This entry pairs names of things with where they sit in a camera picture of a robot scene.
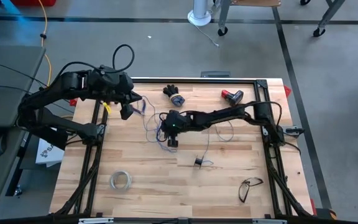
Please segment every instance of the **gray floor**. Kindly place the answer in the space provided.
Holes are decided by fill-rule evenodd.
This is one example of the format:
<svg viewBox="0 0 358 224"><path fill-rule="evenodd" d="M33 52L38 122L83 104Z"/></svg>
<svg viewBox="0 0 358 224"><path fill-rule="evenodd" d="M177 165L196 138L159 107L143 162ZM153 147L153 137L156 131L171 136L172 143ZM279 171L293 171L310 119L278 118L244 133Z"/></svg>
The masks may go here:
<svg viewBox="0 0 358 224"><path fill-rule="evenodd" d="M186 18L191 7L192 0L59 0L47 13L51 17ZM298 1L283 1L279 13L281 19L318 20L327 8L323 0L305 7ZM42 16L38 8L17 11L7 5L7 10L0 14ZM231 7L228 18L273 19L273 14L271 8ZM358 20L358 0L347 0L334 20ZM136 53L127 70L132 77L199 77L205 70L229 70L233 77L282 78L291 87L274 24L227 26L229 33L224 37L216 35L216 24L202 27L218 42L220 48L216 48L187 23L49 22L46 48L54 75L73 60L110 65L113 50L125 43ZM43 29L43 22L0 21L0 44L39 45ZM311 38L315 29L283 26L333 209L341 220L358 221L358 25L328 26L319 39ZM124 66L128 59L129 53L122 52L117 64ZM37 78L46 81L47 72L44 61ZM294 123L300 124L293 95L288 100ZM53 106L50 109L67 114ZM303 137L298 144L310 195L319 207ZM28 187L20 199L1 197L0 218L48 212L57 175L37 172L24 175L21 181Z"/></svg>

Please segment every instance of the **wooden tabletop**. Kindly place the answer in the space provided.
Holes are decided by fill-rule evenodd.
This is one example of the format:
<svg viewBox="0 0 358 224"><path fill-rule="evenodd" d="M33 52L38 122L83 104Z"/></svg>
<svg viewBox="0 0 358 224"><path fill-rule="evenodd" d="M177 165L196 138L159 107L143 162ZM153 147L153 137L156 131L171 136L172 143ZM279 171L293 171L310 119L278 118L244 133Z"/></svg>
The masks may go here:
<svg viewBox="0 0 358 224"><path fill-rule="evenodd" d="M283 107L280 125L292 125L290 110L281 79L267 79L270 99ZM231 93L244 92L243 103L255 100L252 85L240 84L178 84L186 102L181 108L174 107L162 93L164 84L136 83L134 91L147 96L157 112L170 109L180 111L213 111L228 107L221 98L221 90ZM94 108L93 100L79 101L74 121L89 123ZM142 117L133 114L127 121L120 119L120 107L112 106L103 143L103 151L94 195L93 211L103 212L104 217L141 217L141 218L263 218L269 213L273 216L272 199L264 158L260 128L245 121L233 120L234 137L229 142L219 139L231 137L229 123L219 123L209 130L209 150L202 168L193 167L196 157L206 150L208 131L182 133L178 135L177 152L163 150L155 142L147 142ZM275 119L278 107L273 106ZM150 105L146 107L145 120L154 113ZM148 128L156 128L151 119ZM149 139L155 133L149 132ZM286 141L296 144L291 137ZM281 147L288 187L304 206L312 213L308 188L299 152L291 146ZM72 144L66 148L60 168L50 212L63 206L78 186L85 146ZM117 170L126 170L132 176L132 185L127 191L110 187L111 175ZM251 187L245 203L238 199L241 182L249 177L258 177L264 184ZM83 197L86 204L87 191ZM277 195L282 211L281 191Z"/></svg>

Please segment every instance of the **chair caster wheel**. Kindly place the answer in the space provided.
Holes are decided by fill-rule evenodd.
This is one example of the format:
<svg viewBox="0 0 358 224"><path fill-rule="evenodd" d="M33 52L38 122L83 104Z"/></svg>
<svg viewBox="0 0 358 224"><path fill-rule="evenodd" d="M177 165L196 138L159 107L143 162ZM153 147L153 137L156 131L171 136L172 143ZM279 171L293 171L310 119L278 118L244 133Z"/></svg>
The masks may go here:
<svg viewBox="0 0 358 224"><path fill-rule="evenodd" d="M301 0L301 6L307 5L311 0Z"/></svg>
<svg viewBox="0 0 358 224"><path fill-rule="evenodd" d="M227 27L224 27L224 32L222 32L221 29L218 29L218 35L219 35L220 37L223 36L223 35L225 35L225 34L227 34L227 32L228 32Z"/></svg>
<svg viewBox="0 0 358 224"><path fill-rule="evenodd" d="M320 28L317 28L314 32L313 32L313 37L319 37L321 35L323 35L326 32L326 29L323 29L323 31L321 31L320 33Z"/></svg>

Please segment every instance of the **table leg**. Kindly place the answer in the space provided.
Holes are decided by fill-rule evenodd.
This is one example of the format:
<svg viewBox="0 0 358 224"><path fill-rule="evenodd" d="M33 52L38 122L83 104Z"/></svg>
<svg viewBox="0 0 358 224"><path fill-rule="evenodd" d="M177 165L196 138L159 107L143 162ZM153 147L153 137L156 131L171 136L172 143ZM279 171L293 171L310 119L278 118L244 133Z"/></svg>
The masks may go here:
<svg viewBox="0 0 358 224"><path fill-rule="evenodd" d="M319 37L326 32L326 24L333 18L338 9L342 6L345 0L335 0L324 13L322 20L318 23L317 29L313 32L313 37Z"/></svg>
<svg viewBox="0 0 358 224"><path fill-rule="evenodd" d="M227 27L225 26L225 24L226 24L227 14L229 13L230 4L231 4L231 0L220 0L221 14L219 15L219 23L218 23L219 36L223 36L227 34Z"/></svg>

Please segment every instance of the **desk leg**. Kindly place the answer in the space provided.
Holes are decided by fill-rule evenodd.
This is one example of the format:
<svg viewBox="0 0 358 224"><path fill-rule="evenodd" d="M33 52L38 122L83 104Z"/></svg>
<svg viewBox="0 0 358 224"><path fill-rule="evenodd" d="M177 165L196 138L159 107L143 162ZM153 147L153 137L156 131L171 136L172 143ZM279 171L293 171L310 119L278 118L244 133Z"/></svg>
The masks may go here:
<svg viewBox="0 0 358 224"><path fill-rule="evenodd" d="M22 164L25 151L27 150L27 147L29 146L30 139L31 139L31 134L29 134L29 136L27 137L24 147L20 147L19 151L17 152L17 156L19 157L19 162L17 162L15 171L13 172L9 186L7 187L5 196L12 197L12 196L18 195L18 194L15 194L15 191L18 188L18 183L19 183L20 177L22 176L22 172L23 172L23 170L20 168L20 166Z"/></svg>
<svg viewBox="0 0 358 224"><path fill-rule="evenodd" d="M318 23L317 29L313 32L313 37L319 37L326 32L327 23L334 17L335 13L342 6L345 0L335 0L324 13L322 20Z"/></svg>
<svg viewBox="0 0 358 224"><path fill-rule="evenodd" d="M227 27L225 25L226 25L227 14L229 13L230 4L231 4L231 0L220 0L221 14L219 15L219 23L218 23L219 36L223 36L228 32Z"/></svg>

